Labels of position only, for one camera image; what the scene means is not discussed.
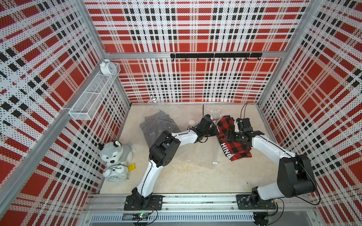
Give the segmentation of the clear plastic vacuum bag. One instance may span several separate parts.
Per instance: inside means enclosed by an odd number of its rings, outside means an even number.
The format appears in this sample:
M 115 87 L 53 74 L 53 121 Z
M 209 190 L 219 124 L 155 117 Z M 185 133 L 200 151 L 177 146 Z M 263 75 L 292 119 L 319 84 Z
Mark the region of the clear plastic vacuum bag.
M 226 104 L 167 104 L 152 100 L 131 107 L 122 136 L 155 168 L 174 159 L 210 168 L 220 149 L 217 123 Z

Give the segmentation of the red black plaid shirt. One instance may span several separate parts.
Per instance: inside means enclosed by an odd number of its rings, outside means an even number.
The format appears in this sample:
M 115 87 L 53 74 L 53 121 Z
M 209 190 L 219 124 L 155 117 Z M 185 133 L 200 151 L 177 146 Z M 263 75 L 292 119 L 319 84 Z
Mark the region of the red black plaid shirt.
M 230 161 L 251 158 L 251 147 L 246 142 L 238 142 L 235 135 L 234 119 L 229 115 L 222 117 L 217 123 L 217 139 L 223 153 Z

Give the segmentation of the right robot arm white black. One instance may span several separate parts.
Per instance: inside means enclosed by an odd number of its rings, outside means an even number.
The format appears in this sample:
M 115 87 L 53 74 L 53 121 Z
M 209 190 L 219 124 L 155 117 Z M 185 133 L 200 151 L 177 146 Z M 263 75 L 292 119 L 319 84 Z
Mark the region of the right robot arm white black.
M 290 152 L 272 142 L 264 133 L 254 131 L 248 118 L 238 118 L 234 128 L 227 130 L 226 138 L 261 151 L 278 166 L 275 182 L 252 189 L 250 201 L 254 205 L 317 191 L 311 161 L 307 155 Z

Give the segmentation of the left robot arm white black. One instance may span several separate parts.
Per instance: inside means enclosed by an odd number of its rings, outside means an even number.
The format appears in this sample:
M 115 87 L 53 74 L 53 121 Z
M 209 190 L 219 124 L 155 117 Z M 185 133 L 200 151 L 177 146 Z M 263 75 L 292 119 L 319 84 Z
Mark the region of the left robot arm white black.
M 150 148 L 149 164 L 140 184 L 132 190 L 132 198 L 138 205 L 149 203 L 153 187 L 162 169 L 174 158 L 179 147 L 201 143 L 204 138 L 217 135 L 216 125 L 211 115 L 205 115 L 201 121 L 187 131 L 170 133 L 163 131 Z

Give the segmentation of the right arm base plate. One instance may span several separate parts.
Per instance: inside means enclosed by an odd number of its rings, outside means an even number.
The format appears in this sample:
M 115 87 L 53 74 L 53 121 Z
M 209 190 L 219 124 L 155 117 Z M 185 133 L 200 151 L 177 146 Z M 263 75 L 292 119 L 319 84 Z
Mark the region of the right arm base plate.
M 255 194 L 236 195 L 239 210 L 276 210 L 273 199 L 262 200 Z

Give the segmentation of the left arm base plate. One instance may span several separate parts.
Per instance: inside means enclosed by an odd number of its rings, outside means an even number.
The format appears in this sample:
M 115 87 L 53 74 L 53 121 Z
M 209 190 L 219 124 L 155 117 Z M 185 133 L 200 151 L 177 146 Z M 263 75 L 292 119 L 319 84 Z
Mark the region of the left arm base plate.
M 160 211 L 163 204 L 162 195 L 151 195 L 147 198 L 139 198 L 134 195 L 127 196 L 125 200 L 124 211 Z

